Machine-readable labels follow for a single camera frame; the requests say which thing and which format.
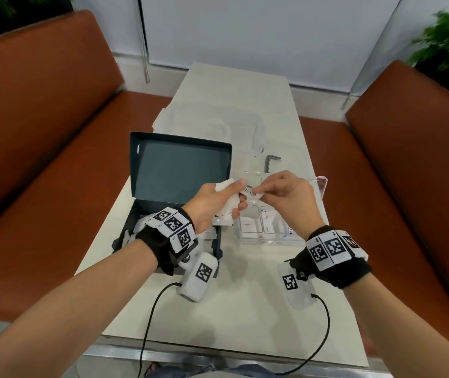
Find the blue pants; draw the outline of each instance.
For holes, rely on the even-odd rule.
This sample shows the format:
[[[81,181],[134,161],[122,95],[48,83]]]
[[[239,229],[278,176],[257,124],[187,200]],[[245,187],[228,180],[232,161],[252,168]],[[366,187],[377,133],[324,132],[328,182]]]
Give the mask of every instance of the blue pants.
[[[205,367],[198,367],[196,369],[184,369],[179,366],[164,366],[146,375],[146,378],[189,378],[190,376],[202,374],[204,372],[215,371],[214,365],[210,364]],[[240,365],[239,367],[234,367],[232,369],[222,369],[233,374],[250,376],[253,378],[275,378],[275,373],[270,370],[266,370],[264,367],[249,364]]]

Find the white table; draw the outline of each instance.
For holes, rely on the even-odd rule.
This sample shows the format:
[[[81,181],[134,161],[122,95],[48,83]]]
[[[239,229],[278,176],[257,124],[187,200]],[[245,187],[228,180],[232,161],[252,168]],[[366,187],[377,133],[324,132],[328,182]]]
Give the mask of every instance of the white table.
[[[315,176],[286,78],[194,64],[174,100],[223,104],[258,113],[267,129],[265,154],[282,157],[278,165],[272,162],[272,171],[289,169],[301,177]],[[264,157],[253,164],[252,171],[263,171],[263,166]],[[132,203],[127,180],[77,273],[111,254],[110,245]],[[231,228],[223,231],[221,248],[220,273],[204,300],[195,304],[174,291],[164,293],[148,339],[302,359],[312,354],[326,331],[324,308],[319,302],[304,310],[290,307],[277,276],[278,263],[294,257],[300,248],[238,245]],[[152,275],[103,334],[141,339],[154,299],[165,285],[178,280],[180,276]],[[331,315],[328,340],[314,360],[367,366],[357,323],[343,293],[320,280],[314,285]]]

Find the cardboard box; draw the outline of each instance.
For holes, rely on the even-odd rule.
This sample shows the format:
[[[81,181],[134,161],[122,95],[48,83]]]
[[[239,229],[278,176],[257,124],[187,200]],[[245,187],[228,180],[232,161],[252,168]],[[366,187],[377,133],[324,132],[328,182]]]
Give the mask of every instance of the cardboard box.
[[[114,252],[121,249],[125,231],[133,231],[141,215],[165,207],[178,208],[196,195],[202,184],[229,179],[231,144],[158,133],[130,133],[130,180],[135,201]],[[221,227],[212,250],[221,259]],[[175,273],[182,275],[181,267]]]

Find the forearm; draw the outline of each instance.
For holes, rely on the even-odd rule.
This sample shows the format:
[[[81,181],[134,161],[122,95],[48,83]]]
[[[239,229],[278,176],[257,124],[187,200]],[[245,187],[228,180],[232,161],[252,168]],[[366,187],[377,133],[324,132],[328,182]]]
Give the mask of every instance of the forearm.
[[[375,276],[369,273],[343,291],[394,377],[449,376],[449,342]]]
[[[0,335],[0,377],[61,376],[156,269],[140,240],[45,295]]]

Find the person's foot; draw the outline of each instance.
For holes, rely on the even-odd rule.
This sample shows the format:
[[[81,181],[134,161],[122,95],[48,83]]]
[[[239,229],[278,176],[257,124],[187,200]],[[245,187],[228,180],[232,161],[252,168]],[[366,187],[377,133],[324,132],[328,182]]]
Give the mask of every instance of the person's foot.
[[[144,376],[145,377],[148,376],[153,371],[158,370],[159,368],[160,368],[160,365],[157,362],[152,362],[151,365],[149,365],[149,367],[144,372]]]

